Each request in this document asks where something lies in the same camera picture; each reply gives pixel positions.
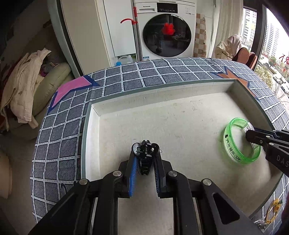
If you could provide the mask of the black hair claw clip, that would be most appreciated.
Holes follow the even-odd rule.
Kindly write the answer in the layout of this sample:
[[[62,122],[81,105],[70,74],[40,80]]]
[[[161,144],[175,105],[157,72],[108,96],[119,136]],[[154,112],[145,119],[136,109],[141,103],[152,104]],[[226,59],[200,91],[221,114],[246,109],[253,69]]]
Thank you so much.
[[[159,151],[159,145],[149,140],[136,142],[132,145],[132,152],[136,157],[137,171],[141,175],[148,175],[153,165],[153,160]]]

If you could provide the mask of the red handled mop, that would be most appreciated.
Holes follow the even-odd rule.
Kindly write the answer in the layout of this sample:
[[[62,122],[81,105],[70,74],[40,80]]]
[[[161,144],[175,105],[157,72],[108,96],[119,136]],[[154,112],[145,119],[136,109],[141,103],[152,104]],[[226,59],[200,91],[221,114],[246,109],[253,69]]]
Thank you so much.
[[[137,7],[134,5],[134,3],[132,6],[132,18],[125,18],[120,21],[120,24],[122,24],[125,21],[130,21],[132,24],[134,44],[135,44],[135,50],[136,50],[136,61],[140,62],[143,60],[143,53],[142,53],[142,45],[141,45],[141,38],[140,38],[140,32],[139,32]]]

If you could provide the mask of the white detergent jug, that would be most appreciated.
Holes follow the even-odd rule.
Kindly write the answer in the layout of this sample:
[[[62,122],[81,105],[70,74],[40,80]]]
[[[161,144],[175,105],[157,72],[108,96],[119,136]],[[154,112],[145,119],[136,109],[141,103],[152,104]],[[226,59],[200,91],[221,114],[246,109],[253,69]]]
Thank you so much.
[[[130,54],[120,56],[117,61],[117,64],[120,64],[120,65],[126,65],[126,64],[131,64],[131,63],[133,63],[133,58]]]

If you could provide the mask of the cream jacket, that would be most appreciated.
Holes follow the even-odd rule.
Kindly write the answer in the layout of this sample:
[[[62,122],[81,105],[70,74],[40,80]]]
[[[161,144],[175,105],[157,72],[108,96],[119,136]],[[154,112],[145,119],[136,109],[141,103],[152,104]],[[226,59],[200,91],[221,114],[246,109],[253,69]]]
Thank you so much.
[[[37,52],[27,53],[16,64],[6,82],[1,98],[1,115],[5,117],[5,127],[9,130],[6,107],[17,117],[18,123],[29,124],[32,129],[38,127],[38,122],[32,114],[36,90],[41,83],[39,72],[43,60],[51,53],[44,48]]]

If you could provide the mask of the checked hanging towel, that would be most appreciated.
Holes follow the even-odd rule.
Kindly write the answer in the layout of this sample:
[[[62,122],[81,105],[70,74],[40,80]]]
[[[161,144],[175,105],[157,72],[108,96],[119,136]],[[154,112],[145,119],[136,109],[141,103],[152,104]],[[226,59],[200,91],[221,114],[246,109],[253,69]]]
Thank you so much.
[[[204,14],[196,14],[195,44],[193,49],[194,57],[206,57],[207,52],[206,19]]]

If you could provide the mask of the white washing machine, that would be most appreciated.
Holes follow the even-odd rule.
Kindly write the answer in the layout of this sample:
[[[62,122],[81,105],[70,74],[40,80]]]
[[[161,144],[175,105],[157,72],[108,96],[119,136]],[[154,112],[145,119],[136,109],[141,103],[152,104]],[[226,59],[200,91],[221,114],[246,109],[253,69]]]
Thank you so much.
[[[197,1],[134,1],[142,60],[192,57]]]

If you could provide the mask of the green translucent bangle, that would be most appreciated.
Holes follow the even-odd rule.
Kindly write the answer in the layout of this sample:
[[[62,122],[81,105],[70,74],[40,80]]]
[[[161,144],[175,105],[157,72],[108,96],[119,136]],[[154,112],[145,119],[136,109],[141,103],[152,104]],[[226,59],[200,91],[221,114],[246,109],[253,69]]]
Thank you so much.
[[[258,144],[250,143],[253,152],[250,156],[244,155],[244,153],[241,152],[233,138],[234,127],[241,129],[244,133],[246,133],[248,130],[254,130],[254,127],[249,121],[240,117],[235,117],[226,125],[223,135],[224,148],[228,156],[234,162],[237,162],[239,164],[251,164],[259,157],[261,153],[261,146]]]

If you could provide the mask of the brown chair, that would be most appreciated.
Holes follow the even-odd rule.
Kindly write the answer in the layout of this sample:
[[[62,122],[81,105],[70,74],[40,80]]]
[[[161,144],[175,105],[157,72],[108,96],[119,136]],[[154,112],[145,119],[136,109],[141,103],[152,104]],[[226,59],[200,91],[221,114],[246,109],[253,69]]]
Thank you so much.
[[[247,65],[250,69],[254,69],[258,60],[254,52],[249,52],[247,48],[241,48],[233,57],[232,61]]]

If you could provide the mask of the grey checked bedsheet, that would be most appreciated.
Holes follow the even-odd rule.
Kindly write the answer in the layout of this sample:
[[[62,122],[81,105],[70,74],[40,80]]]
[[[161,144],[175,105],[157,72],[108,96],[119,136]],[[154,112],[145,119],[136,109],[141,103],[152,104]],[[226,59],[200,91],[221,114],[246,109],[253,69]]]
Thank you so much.
[[[185,81],[217,79],[231,72],[248,82],[273,127],[288,129],[288,109],[248,66],[222,59],[170,58],[121,65],[90,73],[92,85],[76,78],[62,85],[45,108],[30,176],[32,214],[39,222],[81,176],[80,150],[88,105],[124,91]]]

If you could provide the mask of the teal jewelry tray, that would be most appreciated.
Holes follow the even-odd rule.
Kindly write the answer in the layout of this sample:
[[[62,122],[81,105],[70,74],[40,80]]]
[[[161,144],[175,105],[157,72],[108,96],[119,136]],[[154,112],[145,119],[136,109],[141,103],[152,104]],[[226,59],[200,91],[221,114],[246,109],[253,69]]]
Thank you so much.
[[[253,216],[278,186],[282,173],[264,153],[248,165],[226,153],[223,133],[233,118],[273,126],[237,80],[160,85],[89,102],[81,147],[81,175],[91,181],[116,170],[132,144],[157,143],[174,170],[211,179],[246,215]]]

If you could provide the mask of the cream bag on chair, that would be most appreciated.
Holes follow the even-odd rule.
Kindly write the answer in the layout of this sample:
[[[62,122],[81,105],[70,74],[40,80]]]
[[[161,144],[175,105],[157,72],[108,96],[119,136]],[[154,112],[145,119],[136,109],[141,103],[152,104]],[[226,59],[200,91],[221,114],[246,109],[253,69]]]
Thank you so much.
[[[231,61],[237,52],[241,49],[241,47],[241,37],[237,34],[234,34],[227,38],[225,41],[221,41],[215,47],[215,58]]]

